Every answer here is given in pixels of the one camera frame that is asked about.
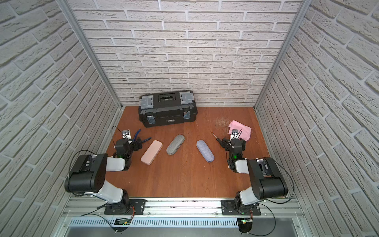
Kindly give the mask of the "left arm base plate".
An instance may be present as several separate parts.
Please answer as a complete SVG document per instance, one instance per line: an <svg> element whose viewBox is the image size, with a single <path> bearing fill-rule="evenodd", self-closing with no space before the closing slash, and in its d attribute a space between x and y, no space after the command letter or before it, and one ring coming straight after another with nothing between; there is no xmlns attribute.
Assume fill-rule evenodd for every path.
<svg viewBox="0 0 379 237"><path fill-rule="evenodd" d="M119 203L107 204L105 215L142 215L145 209L146 199L130 199L128 203L123 201Z"/></svg>

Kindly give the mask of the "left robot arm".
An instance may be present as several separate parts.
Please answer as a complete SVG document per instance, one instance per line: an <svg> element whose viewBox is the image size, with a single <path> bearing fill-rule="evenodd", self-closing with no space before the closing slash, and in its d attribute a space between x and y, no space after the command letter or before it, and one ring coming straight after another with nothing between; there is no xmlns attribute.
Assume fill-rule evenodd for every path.
<svg viewBox="0 0 379 237"><path fill-rule="evenodd" d="M143 141L119 139L115 144L115 157L108 154L81 155L75 161L65 181L65 190L77 195L94 195L106 202L108 212L126 213L131 204L127 191L106 180L107 172L129 170L132 154L142 148Z"/></svg>

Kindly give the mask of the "pink microfibre cloth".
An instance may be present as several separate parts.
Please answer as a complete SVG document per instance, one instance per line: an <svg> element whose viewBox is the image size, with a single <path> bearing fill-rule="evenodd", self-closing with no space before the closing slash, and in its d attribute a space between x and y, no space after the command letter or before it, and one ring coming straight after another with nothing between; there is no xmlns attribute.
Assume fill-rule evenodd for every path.
<svg viewBox="0 0 379 237"><path fill-rule="evenodd" d="M251 137L251 128L248 126L245 126L235 120L232 120L229 124L229 132L228 134L231 135L233 129L239 130L239 138L248 141Z"/></svg>

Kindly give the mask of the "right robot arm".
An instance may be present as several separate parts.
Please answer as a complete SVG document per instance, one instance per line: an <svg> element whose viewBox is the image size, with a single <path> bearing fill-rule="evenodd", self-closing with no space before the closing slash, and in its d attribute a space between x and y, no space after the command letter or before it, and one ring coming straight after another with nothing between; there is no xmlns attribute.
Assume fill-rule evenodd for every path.
<svg viewBox="0 0 379 237"><path fill-rule="evenodd" d="M288 194L288 186L274 159L244 158L242 152L245 151L246 141L241 138L224 138L217 141L229 153L229 169L235 173L249 175L251 186L237 192L235 197L235 209L238 212L243 213L262 200Z"/></svg>

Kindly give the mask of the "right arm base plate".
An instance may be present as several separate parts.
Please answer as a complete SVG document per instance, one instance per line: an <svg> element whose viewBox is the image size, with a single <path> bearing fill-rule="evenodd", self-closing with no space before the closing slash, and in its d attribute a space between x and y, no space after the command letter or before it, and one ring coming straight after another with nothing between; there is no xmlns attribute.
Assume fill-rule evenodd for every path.
<svg viewBox="0 0 379 237"><path fill-rule="evenodd" d="M243 205L235 199L222 199L221 210L224 216L241 215L241 216L260 216L261 211L259 204Z"/></svg>

